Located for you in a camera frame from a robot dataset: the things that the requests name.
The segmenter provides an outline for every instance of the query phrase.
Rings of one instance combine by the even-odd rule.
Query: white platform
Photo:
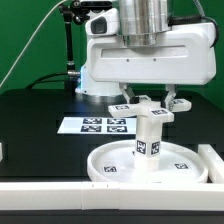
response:
[[[93,150],[88,157],[90,179],[123,183],[207,182],[208,170],[198,154],[167,142],[161,142],[159,156],[155,154],[150,161],[146,159],[147,163],[159,162],[157,170],[136,169],[136,160],[144,163],[145,156],[135,151],[135,144],[135,140],[117,141]]]
[[[0,183],[0,210],[135,209],[224,211],[224,162],[199,146],[213,183],[128,184],[97,182]]]

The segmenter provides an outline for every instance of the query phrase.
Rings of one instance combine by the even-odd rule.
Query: black table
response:
[[[138,91],[162,100],[162,91]],[[224,112],[197,93],[179,92],[189,112],[164,125],[163,140],[197,150],[211,144],[224,158]],[[0,96],[0,181],[85,181],[89,153],[133,135],[58,135],[65,116],[111,117],[108,104],[77,100],[64,90],[10,90]],[[223,212],[174,211],[2,211],[0,223],[223,223]]]

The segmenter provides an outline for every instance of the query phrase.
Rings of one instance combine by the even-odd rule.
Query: metal cylinder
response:
[[[172,0],[119,0],[121,35],[126,46],[156,43],[156,33],[170,29]]]

